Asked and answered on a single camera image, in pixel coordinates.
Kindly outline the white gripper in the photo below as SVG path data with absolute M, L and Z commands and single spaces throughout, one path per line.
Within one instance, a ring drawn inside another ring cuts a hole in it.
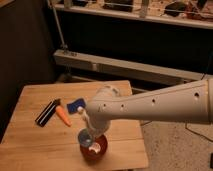
M 99 122 L 96 126 L 94 126 L 91 122 L 87 124 L 87 129 L 89 134 L 93 137 L 100 137 L 103 135 L 110 127 L 110 122 Z

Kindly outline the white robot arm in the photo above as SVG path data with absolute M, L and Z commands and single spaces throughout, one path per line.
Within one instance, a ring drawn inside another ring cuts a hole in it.
M 104 134 L 111 120 L 213 123 L 213 78 L 121 96 L 106 85 L 86 104 L 86 125 L 93 137 Z

